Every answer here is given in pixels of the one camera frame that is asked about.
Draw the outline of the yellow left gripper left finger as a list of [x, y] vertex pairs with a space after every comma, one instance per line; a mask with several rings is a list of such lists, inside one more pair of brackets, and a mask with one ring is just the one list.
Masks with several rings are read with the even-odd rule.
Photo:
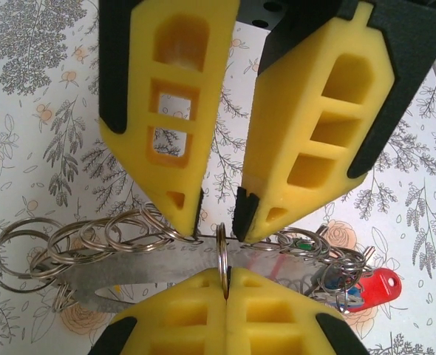
[[209, 268], [114, 316], [92, 354], [224, 354], [226, 301]]

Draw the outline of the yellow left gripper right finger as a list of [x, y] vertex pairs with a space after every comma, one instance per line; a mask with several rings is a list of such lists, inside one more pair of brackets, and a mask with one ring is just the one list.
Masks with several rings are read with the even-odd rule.
[[245, 268], [232, 268], [227, 354], [367, 354], [335, 309]]

